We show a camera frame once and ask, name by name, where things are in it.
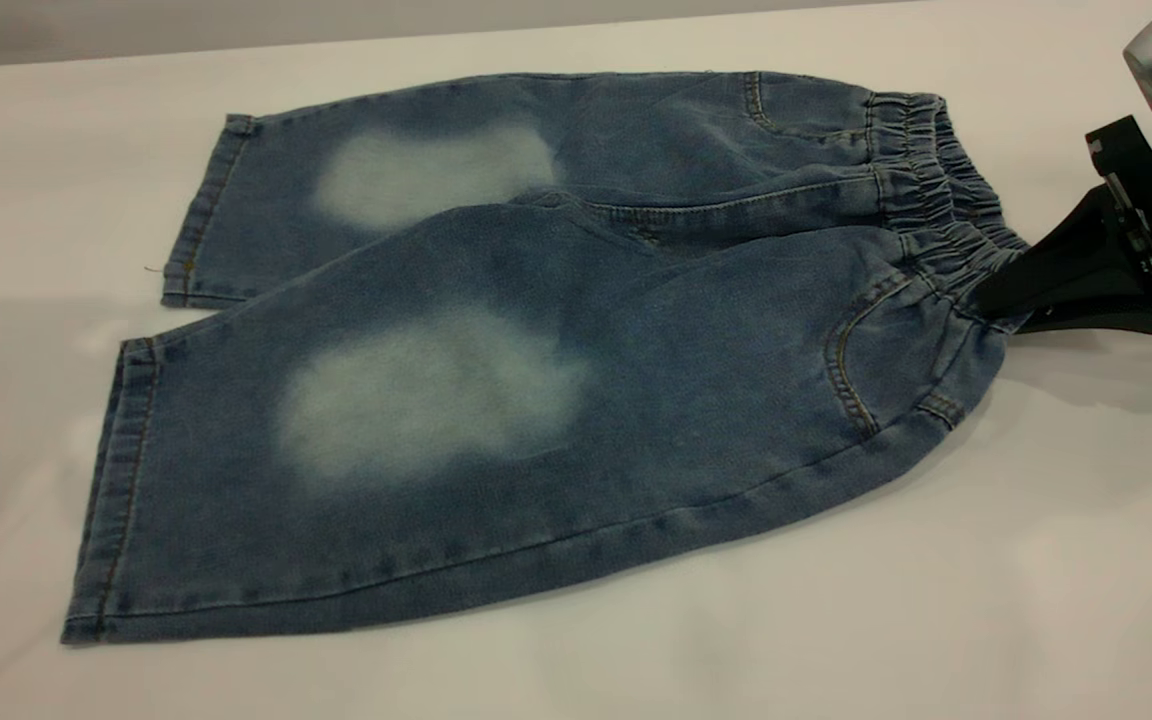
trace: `faded patch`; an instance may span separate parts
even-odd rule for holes
[[[328,160],[314,205],[339,222],[396,232],[444,210],[510,200],[550,184],[553,159],[535,128],[498,126],[454,141],[369,131]]]
[[[420,477],[561,447],[588,365],[480,306],[320,351],[285,389],[279,445],[309,480]]]

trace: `gray wall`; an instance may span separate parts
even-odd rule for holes
[[[0,0],[0,65],[895,0]]]

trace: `white table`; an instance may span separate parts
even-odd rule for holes
[[[115,341],[225,111],[503,70],[774,69],[950,99],[1030,240],[1152,119],[1152,0],[942,0],[0,68],[0,720],[1152,719],[1152,338],[1011,343],[895,484],[782,532],[454,617],[60,647]]]

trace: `hem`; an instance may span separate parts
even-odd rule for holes
[[[228,115],[219,141],[211,151],[211,159],[202,177],[198,192],[189,202],[184,222],[180,225],[177,241],[172,247],[168,264],[162,268],[162,304],[165,306],[204,306],[221,309],[234,302],[217,304],[217,297],[210,297],[205,291],[197,291],[195,271],[198,264],[198,252],[206,240],[207,228],[215,217],[220,196],[229,185],[234,167],[238,164],[247,142],[255,132],[255,118],[251,115]]]
[[[154,341],[123,342],[115,365],[109,404],[105,410],[69,605],[70,615],[81,614],[91,619],[83,635],[86,642],[104,638],[105,615],[114,605],[113,589],[131,538],[137,482],[150,439],[150,419],[154,415],[158,384],[159,363]]]

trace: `blue denim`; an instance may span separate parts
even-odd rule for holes
[[[166,300],[232,306],[124,342],[61,639],[392,623],[808,518],[978,404],[1015,323],[972,290],[1023,249],[932,94],[511,76],[230,118]]]

